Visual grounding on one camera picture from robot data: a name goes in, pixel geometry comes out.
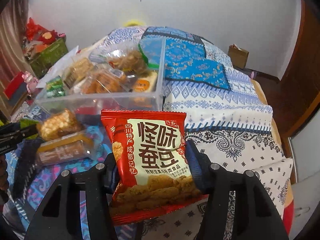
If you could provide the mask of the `person's left hand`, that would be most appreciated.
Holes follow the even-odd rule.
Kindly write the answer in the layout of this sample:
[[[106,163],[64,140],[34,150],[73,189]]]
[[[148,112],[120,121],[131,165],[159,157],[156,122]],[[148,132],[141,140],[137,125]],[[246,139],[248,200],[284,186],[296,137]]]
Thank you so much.
[[[5,155],[0,156],[0,189],[7,191],[9,188],[8,172],[7,172],[7,161]]]

